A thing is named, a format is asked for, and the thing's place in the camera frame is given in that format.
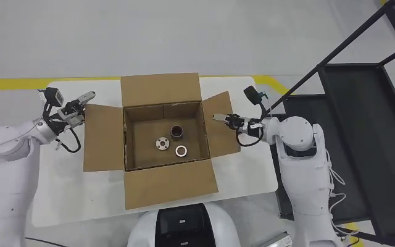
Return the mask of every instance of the yellow tape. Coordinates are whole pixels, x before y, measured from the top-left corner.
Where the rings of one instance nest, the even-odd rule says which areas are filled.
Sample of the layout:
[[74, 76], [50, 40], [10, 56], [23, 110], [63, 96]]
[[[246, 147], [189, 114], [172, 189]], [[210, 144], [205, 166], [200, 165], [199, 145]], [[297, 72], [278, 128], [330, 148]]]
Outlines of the yellow tape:
[[73, 77], [73, 78], [6, 78], [0, 79], [0, 90], [43, 89], [57, 81], [119, 80], [120, 77]]
[[276, 78], [269, 75], [253, 75], [252, 76], [256, 84], [264, 84], [273, 88], [274, 91], [284, 95], [288, 89], [282, 85]]
[[[231, 75], [206, 75], [202, 77], [230, 77]], [[253, 75], [256, 84], [268, 85], [281, 95], [285, 94], [288, 89], [283, 86], [274, 77], [268, 75]], [[58, 81], [87, 81], [87, 80], [119, 80], [120, 77], [73, 77], [73, 78], [0, 78], [0, 90], [16, 89], [43, 89], [51, 82]]]
[[[344, 224], [344, 227], [347, 229], [350, 229], [350, 230], [359, 230], [356, 223], [347, 223], [347, 224]], [[357, 240], [358, 240], [358, 238], [351, 237], [350, 244], [355, 243]], [[362, 239], [360, 239], [359, 242], [354, 244], [352, 247], [364, 247], [364, 243], [363, 243]]]

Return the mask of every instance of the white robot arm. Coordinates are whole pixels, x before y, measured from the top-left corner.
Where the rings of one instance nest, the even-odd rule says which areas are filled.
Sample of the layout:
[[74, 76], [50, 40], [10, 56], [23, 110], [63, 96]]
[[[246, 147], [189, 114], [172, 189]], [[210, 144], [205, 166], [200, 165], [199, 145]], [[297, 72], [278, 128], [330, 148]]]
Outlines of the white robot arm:
[[57, 136], [83, 124], [85, 104], [95, 97], [90, 91], [70, 101], [57, 113], [63, 97], [55, 88], [43, 91], [47, 102], [43, 116], [19, 127], [0, 127], [0, 246], [25, 246], [25, 224], [28, 208], [38, 185], [40, 146], [58, 141]]
[[[214, 114], [213, 119], [223, 121], [238, 135], [245, 133], [259, 141], [276, 144], [281, 180], [293, 207], [296, 235], [293, 245], [343, 246], [333, 229], [329, 197], [333, 196], [333, 170], [325, 147], [323, 130], [302, 117], [290, 117], [280, 122], [276, 117], [265, 118], [261, 94], [254, 88], [244, 91], [253, 104], [260, 104], [260, 119], [249, 119], [236, 114]], [[288, 153], [303, 152], [310, 148], [315, 154], [294, 157]]]

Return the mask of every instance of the metal ring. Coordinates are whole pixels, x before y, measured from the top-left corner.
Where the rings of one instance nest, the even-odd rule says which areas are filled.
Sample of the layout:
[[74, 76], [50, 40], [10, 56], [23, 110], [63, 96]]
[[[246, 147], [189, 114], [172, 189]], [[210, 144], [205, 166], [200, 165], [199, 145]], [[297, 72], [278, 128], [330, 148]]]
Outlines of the metal ring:
[[[180, 154], [180, 153], [178, 152], [178, 150], [179, 150], [180, 148], [183, 148], [183, 149], [185, 150], [185, 152], [184, 152], [183, 154]], [[188, 151], [188, 150], [186, 149], [185, 146], [179, 145], [179, 146], [175, 149], [175, 154], [176, 154], [178, 157], [185, 157], [187, 151]]]
[[166, 137], [159, 137], [156, 140], [156, 147], [161, 151], [168, 149], [169, 146], [170, 146], [170, 142]]

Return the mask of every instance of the cardboard box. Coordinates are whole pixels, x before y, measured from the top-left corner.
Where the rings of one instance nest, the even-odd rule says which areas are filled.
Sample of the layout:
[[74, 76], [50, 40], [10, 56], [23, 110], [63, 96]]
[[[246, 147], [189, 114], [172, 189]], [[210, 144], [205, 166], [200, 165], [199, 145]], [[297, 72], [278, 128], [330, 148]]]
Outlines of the cardboard box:
[[[125, 170], [126, 209], [218, 192], [211, 158], [240, 151], [234, 131], [212, 120], [232, 113], [229, 93], [202, 101], [197, 73], [122, 77], [121, 91], [123, 108], [86, 107], [84, 171]], [[180, 141], [170, 137], [174, 125], [184, 129]], [[165, 151], [156, 148], [162, 136]]]

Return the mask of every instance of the white table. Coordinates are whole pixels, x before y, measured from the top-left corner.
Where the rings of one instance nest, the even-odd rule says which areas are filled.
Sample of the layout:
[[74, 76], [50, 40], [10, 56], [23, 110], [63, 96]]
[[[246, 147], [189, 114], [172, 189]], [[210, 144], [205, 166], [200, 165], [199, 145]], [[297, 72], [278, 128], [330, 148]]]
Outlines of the white table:
[[[243, 93], [247, 86], [255, 85], [251, 77], [200, 78], [200, 82], [203, 99], [229, 91], [233, 112], [260, 116], [260, 108]], [[50, 86], [60, 89], [66, 101], [93, 90], [96, 97], [90, 103], [122, 106], [119, 80], [53, 82]], [[77, 127], [76, 133], [83, 145], [84, 127]], [[71, 133], [62, 134], [60, 139], [70, 148], [75, 147]], [[254, 141], [248, 136], [240, 140]], [[41, 148], [39, 184], [32, 209], [35, 227], [269, 193], [278, 187], [269, 145], [259, 143], [241, 148], [240, 153], [213, 159], [218, 193], [126, 211], [123, 171], [83, 172], [83, 150], [70, 154], [62, 148], [55, 151], [55, 147], [51, 143]]]

